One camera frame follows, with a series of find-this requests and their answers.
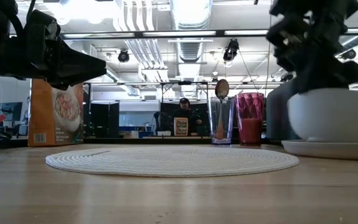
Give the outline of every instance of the ceiling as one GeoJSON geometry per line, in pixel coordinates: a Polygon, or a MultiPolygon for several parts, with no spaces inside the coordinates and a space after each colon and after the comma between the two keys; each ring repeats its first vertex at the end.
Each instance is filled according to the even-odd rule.
{"type": "MultiPolygon", "coordinates": [[[[35,8],[53,15],[48,10],[47,4],[37,1],[35,8]]],[[[19,5],[19,18],[25,23],[25,15],[28,9],[28,1],[17,0],[19,5]]],[[[260,0],[259,5],[252,5],[253,1],[230,1],[215,0],[212,9],[212,16],[209,22],[210,29],[268,29],[271,24],[278,21],[276,17],[270,17],[270,1],[260,0]]],[[[168,0],[153,1],[153,23],[157,30],[171,30],[170,11],[159,10],[163,6],[169,6],[168,0]]],[[[358,12],[346,21],[348,27],[358,27],[358,12]]],[[[96,32],[96,31],[115,31],[112,19],[105,19],[100,24],[91,24],[85,19],[71,20],[67,25],[62,26],[62,32],[96,32]]],[[[352,37],[343,37],[341,42],[352,37]]],[[[253,80],[263,82],[280,79],[281,73],[277,73],[280,68],[272,54],[273,47],[264,37],[243,37],[238,38],[241,55],[238,55],[232,67],[225,68],[222,62],[222,51],[230,41],[230,38],[214,38],[213,42],[205,43],[203,62],[201,65],[200,79],[210,81],[213,71],[218,72],[218,77],[226,77],[230,82],[241,82],[253,80]]],[[[138,76],[139,64],[133,55],[127,63],[120,63],[117,54],[120,49],[125,49],[126,44],[123,40],[81,40],[69,43],[71,47],[82,46],[85,52],[89,52],[92,45],[99,51],[99,57],[105,59],[109,68],[114,70],[120,82],[140,82],[138,76]]],[[[168,39],[159,39],[158,46],[162,53],[163,60],[168,67],[168,77],[170,80],[178,78],[177,56],[175,45],[168,43],[168,39]]],[[[358,46],[354,48],[357,52],[356,61],[358,62],[358,46]]],[[[93,82],[103,82],[104,79],[96,78],[93,82]]]]}

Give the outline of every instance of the red drink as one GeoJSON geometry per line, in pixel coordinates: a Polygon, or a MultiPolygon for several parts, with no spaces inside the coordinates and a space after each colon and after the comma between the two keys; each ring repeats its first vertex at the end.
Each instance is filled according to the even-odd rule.
{"type": "Polygon", "coordinates": [[[239,124],[240,143],[244,145],[260,145],[262,121],[258,118],[243,118],[239,124]]]}
{"type": "Polygon", "coordinates": [[[242,145],[260,145],[264,112],[262,93],[241,93],[236,96],[239,139],[242,145]]]}

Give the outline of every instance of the round placemat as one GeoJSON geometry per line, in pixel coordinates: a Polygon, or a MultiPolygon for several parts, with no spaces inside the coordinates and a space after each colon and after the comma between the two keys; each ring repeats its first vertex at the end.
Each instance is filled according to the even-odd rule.
{"type": "Polygon", "coordinates": [[[58,169],[89,174],[210,177],[285,169],[299,160],[261,149],[157,146],[63,152],[47,156],[46,162],[58,169]]]}

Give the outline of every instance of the orange cereal box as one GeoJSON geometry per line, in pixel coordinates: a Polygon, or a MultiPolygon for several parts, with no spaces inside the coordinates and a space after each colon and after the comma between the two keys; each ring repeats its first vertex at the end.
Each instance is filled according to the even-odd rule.
{"type": "Polygon", "coordinates": [[[83,142],[83,84],[66,91],[43,80],[31,81],[29,146],[59,146],[83,142]]]}

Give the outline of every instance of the white bowl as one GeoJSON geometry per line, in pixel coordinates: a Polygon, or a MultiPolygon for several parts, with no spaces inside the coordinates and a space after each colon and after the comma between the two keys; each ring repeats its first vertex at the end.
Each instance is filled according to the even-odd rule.
{"type": "Polygon", "coordinates": [[[307,141],[358,142],[358,91],[325,88],[288,100],[294,132],[307,141]]]}

